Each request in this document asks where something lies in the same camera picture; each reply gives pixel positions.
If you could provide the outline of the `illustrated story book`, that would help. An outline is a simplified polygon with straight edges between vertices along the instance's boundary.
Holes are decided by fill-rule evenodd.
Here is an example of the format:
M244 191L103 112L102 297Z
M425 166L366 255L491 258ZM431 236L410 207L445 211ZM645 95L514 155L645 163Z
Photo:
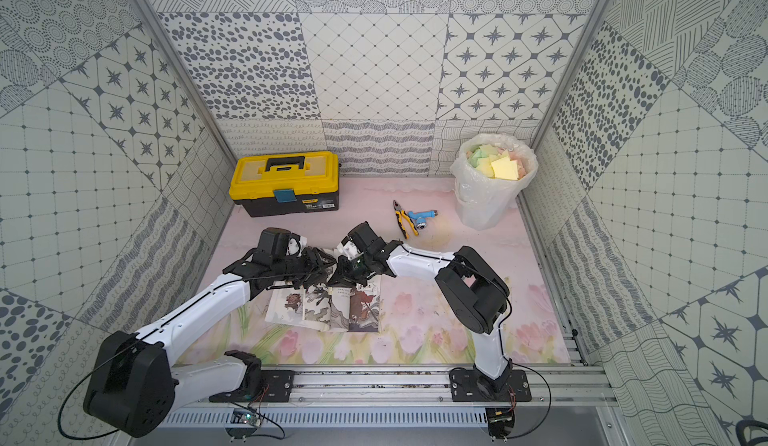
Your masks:
M381 278L353 288L312 286L272 292L267 323L318 332L375 333L379 331Z

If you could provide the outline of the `yellow sticky note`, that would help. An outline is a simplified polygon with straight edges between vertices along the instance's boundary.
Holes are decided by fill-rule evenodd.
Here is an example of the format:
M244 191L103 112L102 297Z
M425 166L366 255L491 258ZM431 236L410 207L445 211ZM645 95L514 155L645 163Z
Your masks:
M504 181L518 181L522 175L520 173L520 166L516 160L512 160L508 157L502 157L491 164L493 172L493 178Z

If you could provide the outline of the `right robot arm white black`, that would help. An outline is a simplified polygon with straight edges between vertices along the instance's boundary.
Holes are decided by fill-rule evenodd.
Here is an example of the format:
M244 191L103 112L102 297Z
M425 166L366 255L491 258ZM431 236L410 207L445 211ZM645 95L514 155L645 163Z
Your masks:
M489 381L509 376L512 366L500 339L500 325L511 313L509 288L476 250L463 246L453 253L433 252L385 241L363 222L336 251L330 286L362 286L377 276L436 284L454 316L473 335L475 370Z

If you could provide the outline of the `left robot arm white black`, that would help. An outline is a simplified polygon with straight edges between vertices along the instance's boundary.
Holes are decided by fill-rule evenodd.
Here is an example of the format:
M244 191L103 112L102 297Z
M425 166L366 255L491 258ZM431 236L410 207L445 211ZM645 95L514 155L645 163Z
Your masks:
M185 367L177 361L216 323L261 293L323 283L335 265L331 254L307 246L305 238L265 229L256 247L200 293L134 333L117 331L104 340L86 379L84 412L139 438L198 400L259 398L266 389L262 362L251 353L229 350Z

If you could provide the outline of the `pile of discarded sticky notes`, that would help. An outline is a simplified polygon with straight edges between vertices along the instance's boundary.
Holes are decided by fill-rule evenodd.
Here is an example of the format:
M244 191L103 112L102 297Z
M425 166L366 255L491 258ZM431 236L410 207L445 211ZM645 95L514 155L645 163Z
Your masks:
M522 161L522 156L519 153L490 144L475 146L465 156L472 168L489 179L494 179L490 164L502 157L508 157L519 163L522 175L520 180L528 173Z

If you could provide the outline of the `yellow black pliers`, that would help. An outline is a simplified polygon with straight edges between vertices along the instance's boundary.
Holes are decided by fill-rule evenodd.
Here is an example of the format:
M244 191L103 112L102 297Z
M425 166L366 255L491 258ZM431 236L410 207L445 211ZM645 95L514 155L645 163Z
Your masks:
M396 215L398 227L403 235L404 239L408 239L410 236L418 237L419 230L411 220L410 216L400 206L400 204L394 200L392 202L393 209Z

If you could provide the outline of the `yellow black toolbox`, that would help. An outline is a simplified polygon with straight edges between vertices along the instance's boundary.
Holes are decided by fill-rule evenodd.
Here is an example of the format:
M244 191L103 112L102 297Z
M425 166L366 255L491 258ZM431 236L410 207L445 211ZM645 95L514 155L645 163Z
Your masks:
M229 195L252 218L336 211L339 176L339 158L327 151L245 157Z

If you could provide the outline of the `white bin with plastic bag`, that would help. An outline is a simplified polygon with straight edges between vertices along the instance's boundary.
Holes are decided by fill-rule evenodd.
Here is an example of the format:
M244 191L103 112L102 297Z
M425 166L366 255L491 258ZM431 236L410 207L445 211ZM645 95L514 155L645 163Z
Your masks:
M490 144L519 153L527 169L520 181L489 179L471 167L465 154L475 146ZM536 177L539 164L533 150L511 135L480 134L463 143L450 167L454 177L457 214L461 222L475 230L496 226L516 197Z

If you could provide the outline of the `left controller board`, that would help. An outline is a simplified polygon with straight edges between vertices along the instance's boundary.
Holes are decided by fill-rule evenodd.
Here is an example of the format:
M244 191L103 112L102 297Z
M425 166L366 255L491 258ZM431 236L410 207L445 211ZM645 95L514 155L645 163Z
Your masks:
M261 425L262 420L256 413L247 409L235 408L225 430L231 439L245 440L255 436Z

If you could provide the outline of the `controller board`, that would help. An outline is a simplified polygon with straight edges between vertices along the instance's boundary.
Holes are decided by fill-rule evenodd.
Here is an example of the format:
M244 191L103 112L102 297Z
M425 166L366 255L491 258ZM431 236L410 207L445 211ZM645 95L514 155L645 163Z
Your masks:
M486 422L488 435L496 440L508 438L515 426L515 413L507 408L486 408Z
M255 436L261 425L262 420L256 413L247 409L235 408L225 430L231 439L245 440Z

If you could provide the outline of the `right controller board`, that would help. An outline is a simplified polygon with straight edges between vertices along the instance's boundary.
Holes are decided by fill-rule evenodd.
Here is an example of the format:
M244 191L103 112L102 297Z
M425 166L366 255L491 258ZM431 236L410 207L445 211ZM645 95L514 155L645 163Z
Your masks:
M515 426L515 413L507 408L486 408L486 422L488 435L496 440L508 438Z

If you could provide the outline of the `blue handled tool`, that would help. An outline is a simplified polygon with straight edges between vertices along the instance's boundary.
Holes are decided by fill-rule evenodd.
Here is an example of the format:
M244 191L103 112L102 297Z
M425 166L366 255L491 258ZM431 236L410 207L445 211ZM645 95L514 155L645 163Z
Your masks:
M408 211L407 216L417 230L423 230L427 227L428 219L433 219L438 216L438 211L437 210L429 210L424 212Z

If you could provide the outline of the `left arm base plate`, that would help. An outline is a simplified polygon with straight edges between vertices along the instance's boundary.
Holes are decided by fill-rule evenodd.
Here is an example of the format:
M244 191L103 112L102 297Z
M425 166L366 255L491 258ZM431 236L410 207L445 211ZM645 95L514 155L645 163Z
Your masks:
M261 370L247 372L241 385L230 392L212 395L211 403L287 403L290 400L296 372L293 370Z

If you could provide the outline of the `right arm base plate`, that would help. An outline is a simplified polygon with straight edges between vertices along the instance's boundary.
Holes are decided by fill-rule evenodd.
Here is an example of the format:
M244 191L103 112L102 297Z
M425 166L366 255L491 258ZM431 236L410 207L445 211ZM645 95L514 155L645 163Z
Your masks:
M448 373L454 402L530 402L532 394L526 373L507 368L497 379L490 379L479 370L453 368Z

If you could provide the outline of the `aluminium mounting rail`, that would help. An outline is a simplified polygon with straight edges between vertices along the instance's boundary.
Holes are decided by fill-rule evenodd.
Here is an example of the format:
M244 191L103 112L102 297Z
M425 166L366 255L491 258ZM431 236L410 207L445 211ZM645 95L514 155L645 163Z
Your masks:
M618 404L599 367L517 365L507 386L482 393L473 371L453 365L274 367L254 393L205 395L204 402L295 407L612 407Z

